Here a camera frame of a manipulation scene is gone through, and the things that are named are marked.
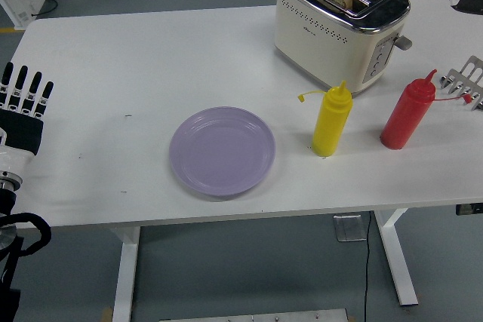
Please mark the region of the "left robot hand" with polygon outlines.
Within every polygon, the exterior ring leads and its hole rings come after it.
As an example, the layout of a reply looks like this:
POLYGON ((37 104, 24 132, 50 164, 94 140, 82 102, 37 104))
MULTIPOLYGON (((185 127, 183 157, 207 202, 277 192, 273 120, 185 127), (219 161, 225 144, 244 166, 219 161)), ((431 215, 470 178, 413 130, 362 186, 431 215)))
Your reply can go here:
POLYGON ((42 141, 43 116, 54 89, 48 81, 39 91, 42 74, 34 74, 24 90, 28 67, 11 82, 14 64, 8 62, 1 78, 1 177, 21 182, 23 169, 37 155, 42 141))

